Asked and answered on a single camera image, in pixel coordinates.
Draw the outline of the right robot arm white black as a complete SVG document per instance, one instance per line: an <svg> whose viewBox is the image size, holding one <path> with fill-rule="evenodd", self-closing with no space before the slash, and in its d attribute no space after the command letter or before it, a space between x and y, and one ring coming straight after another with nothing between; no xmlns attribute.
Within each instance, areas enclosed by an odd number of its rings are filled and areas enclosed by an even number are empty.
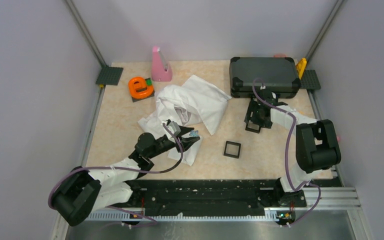
<svg viewBox="0 0 384 240"><path fill-rule="evenodd" d="M245 123L270 129L273 124L288 130L284 148L285 175L275 182L272 197L287 206L301 197L302 189L320 172L341 162L341 151L331 120L302 115L264 86L253 87Z"/></svg>

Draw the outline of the white garment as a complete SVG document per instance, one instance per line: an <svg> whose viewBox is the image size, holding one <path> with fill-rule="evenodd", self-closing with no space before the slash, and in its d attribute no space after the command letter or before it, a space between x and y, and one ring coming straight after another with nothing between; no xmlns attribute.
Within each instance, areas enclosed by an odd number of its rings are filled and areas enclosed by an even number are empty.
<svg viewBox="0 0 384 240"><path fill-rule="evenodd" d="M214 135L231 98L214 84L192 75L181 86L169 84L159 90L155 96L156 110L138 120L138 124L156 138L167 133L163 128L167 120L183 127L203 123L209 134Z"/></svg>

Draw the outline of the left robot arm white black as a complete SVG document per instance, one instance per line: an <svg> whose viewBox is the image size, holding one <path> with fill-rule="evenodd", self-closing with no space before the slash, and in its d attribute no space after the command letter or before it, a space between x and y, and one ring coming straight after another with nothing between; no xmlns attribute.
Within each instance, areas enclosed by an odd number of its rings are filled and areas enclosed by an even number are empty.
<svg viewBox="0 0 384 240"><path fill-rule="evenodd" d="M152 133L142 133L133 152L123 160L107 166L78 166L73 168L51 190L48 206L56 210L71 226L82 223L92 212L125 203L134 207L140 202L139 191L128 182L152 174L173 171L182 162L186 151L200 141L200 136L190 136L192 127L167 121L164 135L155 138ZM176 150L179 160L165 170L153 170L152 158Z"/></svg>

